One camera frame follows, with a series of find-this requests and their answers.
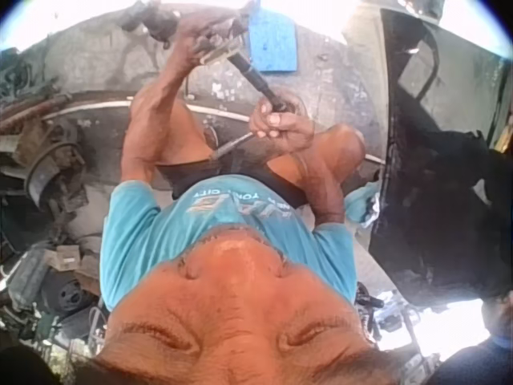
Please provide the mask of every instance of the hair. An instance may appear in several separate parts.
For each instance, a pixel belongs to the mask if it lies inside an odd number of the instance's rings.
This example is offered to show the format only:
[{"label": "hair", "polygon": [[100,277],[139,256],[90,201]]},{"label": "hair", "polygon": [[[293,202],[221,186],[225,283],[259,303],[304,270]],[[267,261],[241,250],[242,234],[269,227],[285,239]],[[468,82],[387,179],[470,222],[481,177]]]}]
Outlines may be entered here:
[{"label": "hair", "polygon": [[[404,366],[406,350],[371,350],[333,361],[327,367],[304,377],[307,384],[319,385],[393,385],[399,384],[400,372]],[[114,367],[105,366],[91,359],[75,367],[68,379],[72,385],[91,385],[107,383],[109,385],[164,385],[165,381],[143,375],[135,375]]]},{"label": "hair", "polygon": [[[395,351],[370,350],[342,357],[329,365],[305,374],[301,383],[318,385],[391,385],[399,383],[404,363],[411,358],[408,346]],[[26,346],[0,351],[2,383],[22,385],[178,385],[169,379],[135,375],[109,367],[95,359],[72,365],[71,373],[61,382],[42,358]]]}]

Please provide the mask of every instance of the metal bar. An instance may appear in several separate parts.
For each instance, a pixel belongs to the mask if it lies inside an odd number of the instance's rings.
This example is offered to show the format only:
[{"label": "metal bar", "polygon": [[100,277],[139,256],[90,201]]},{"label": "metal bar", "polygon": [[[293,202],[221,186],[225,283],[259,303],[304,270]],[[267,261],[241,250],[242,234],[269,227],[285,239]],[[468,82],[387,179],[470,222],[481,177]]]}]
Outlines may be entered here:
[{"label": "metal bar", "polygon": [[48,111],[55,107],[59,107],[70,100],[68,95],[57,95],[53,99],[46,100],[33,107],[27,108],[17,114],[14,114],[10,118],[2,120],[0,122],[0,134],[5,132],[7,129],[22,123],[25,120],[32,119],[35,116],[46,114]]},{"label": "metal bar", "polygon": [[233,149],[239,147],[241,144],[247,142],[251,138],[253,138],[254,135],[252,132],[248,132],[247,134],[241,136],[240,138],[234,139],[231,142],[227,142],[226,144],[223,144],[221,147],[219,147],[217,150],[215,150],[210,155],[210,160],[218,160],[222,156],[228,154]]},{"label": "metal bar", "polygon": [[[130,107],[131,105],[131,99],[127,100],[114,100],[109,102],[98,102],[98,103],[89,103],[89,104],[83,104],[80,106],[74,106],[69,108],[64,108],[63,110],[52,112],[51,114],[45,115],[42,117],[43,120],[50,120],[53,118],[56,118],[58,116],[71,114],[72,112],[77,111],[86,111],[86,110],[95,110],[100,108],[117,108],[117,107]],[[202,107],[202,106],[196,106],[195,104],[186,104],[188,109],[192,112],[197,112],[199,114],[205,114],[205,115],[214,115],[219,116],[221,118],[227,118],[231,120],[238,120],[240,122],[249,122],[249,116],[236,114],[235,112],[229,112],[229,111],[221,111],[216,108],[210,108],[210,107]],[[378,158],[377,156],[366,154],[366,160],[369,162],[375,163],[375,164],[381,164],[384,165],[385,161],[383,159]]]}]

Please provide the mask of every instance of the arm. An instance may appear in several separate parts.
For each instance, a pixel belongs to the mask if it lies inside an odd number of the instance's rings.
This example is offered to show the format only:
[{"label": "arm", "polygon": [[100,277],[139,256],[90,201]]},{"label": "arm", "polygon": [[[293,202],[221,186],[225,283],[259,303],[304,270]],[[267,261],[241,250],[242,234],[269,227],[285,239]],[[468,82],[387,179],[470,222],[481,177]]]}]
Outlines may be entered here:
[{"label": "arm", "polygon": [[294,155],[300,166],[303,189],[315,216],[316,227],[324,223],[344,223],[344,196],[322,157],[313,148]]},{"label": "arm", "polygon": [[168,136],[176,93],[209,48],[212,26],[236,16],[236,11],[208,8],[185,15],[176,32],[173,52],[159,78],[141,90],[132,104],[131,122],[123,144],[121,181],[150,183]]},{"label": "arm", "polygon": [[123,144],[121,181],[150,183],[153,178],[156,162],[167,143],[176,93],[188,74],[173,56],[159,78],[135,96]]}]

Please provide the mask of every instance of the leg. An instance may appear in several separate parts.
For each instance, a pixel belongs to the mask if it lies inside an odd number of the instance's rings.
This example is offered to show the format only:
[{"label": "leg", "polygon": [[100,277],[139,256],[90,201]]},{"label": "leg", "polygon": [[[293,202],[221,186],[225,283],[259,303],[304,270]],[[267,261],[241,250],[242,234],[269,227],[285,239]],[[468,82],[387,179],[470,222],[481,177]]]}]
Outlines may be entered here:
[{"label": "leg", "polygon": [[[131,105],[132,113],[145,98],[151,98],[151,84],[137,92]],[[169,125],[168,142],[159,164],[174,165],[206,160],[212,153],[204,137],[204,127],[196,120],[187,105],[175,99]]]},{"label": "leg", "polygon": [[[322,154],[339,183],[354,172],[366,154],[363,135],[344,124],[335,124],[329,130],[316,134],[312,146]],[[300,170],[290,155],[278,156],[267,165],[277,175],[302,188]]]}]

